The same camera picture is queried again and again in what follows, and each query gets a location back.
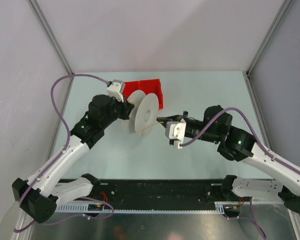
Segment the metal frame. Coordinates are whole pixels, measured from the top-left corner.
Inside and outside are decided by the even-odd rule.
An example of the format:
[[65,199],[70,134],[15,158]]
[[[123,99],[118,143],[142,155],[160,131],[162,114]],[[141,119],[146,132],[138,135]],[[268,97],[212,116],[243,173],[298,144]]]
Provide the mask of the metal frame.
[[38,5],[37,0],[27,0],[27,2],[30,5],[30,8],[32,9],[34,15],[36,16],[40,26],[42,27],[45,35],[47,36],[48,40],[50,41],[53,49],[55,50],[55,53],[57,54],[58,58],[60,59],[63,67],[65,68],[65,70],[68,72],[68,74],[72,74],[72,70],[71,67],[54,35],[54,33],[52,32],[41,8]]
[[282,3],[278,13],[276,14],[268,32],[266,33],[264,39],[262,40],[262,43],[256,52],[254,58],[252,59],[252,62],[250,63],[247,74],[248,76],[251,75],[251,73],[254,71],[258,61],[263,56],[264,52],[266,51],[267,47],[269,46],[271,40],[273,39],[274,35],[276,34],[277,30],[279,29],[281,23],[284,21],[288,11],[290,10],[291,6],[295,0],[284,0]]

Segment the red object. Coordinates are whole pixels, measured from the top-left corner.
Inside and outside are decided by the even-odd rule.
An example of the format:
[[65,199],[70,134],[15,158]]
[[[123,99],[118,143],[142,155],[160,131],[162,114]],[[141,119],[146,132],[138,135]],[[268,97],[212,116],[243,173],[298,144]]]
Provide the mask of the red object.
[[155,94],[159,100],[159,109],[164,108],[164,95],[161,91],[160,79],[126,81],[123,95],[128,98],[134,91],[142,90],[146,95]]

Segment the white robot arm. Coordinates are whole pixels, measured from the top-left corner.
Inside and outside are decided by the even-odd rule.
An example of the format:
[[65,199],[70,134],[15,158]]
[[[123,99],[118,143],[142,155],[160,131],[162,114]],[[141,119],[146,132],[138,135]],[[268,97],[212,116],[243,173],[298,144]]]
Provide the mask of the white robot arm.
[[[254,134],[231,126],[232,116],[226,113],[228,110],[239,112]],[[248,164],[273,178],[258,180],[228,175],[223,186],[226,192],[238,197],[284,201],[288,209],[300,213],[300,167],[264,146],[240,110],[223,109],[218,105],[207,108],[203,121],[188,117],[186,111],[183,115],[158,117],[157,121],[165,127],[170,144],[178,149],[195,140],[219,144],[217,151],[227,160]],[[184,143],[185,137],[192,140]]]
[[127,120],[134,105],[122,92],[124,82],[114,80],[107,88],[108,95],[96,95],[89,103],[88,111],[71,130],[66,148],[57,151],[36,173],[12,184],[14,198],[20,208],[36,222],[49,219],[58,206],[85,197],[98,186],[98,179],[84,174],[75,181],[58,185],[65,172],[104,134],[105,129],[117,119]]

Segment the gray wall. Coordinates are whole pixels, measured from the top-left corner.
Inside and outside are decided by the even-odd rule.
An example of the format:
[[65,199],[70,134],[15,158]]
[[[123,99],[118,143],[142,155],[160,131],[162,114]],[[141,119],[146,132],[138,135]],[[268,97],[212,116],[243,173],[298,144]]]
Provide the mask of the gray wall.
[[300,166],[300,0],[251,77],[274,150]]
[[[57,123],[50,87],[65,73],[27,1],[0,0],[0,223],[14,202],[12,182],[47,157]],[[59,106],[68,84],[60,85]],[[1,225],[5,233],[13,230],[15,212]]]

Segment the red wire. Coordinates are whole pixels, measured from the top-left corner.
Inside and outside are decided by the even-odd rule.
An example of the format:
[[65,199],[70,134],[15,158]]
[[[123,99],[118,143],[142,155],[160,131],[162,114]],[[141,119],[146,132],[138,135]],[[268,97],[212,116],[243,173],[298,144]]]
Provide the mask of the red wire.
[[108,198],[107,198],[107,195],[104,191],[100,192],[103,196],[103,201],[105,201],[106,203],[108,202]]
[[245,203],[245,200],[242,197],[240,197],[240,205],[239,205],[239,207],[241,207],[244,203]]

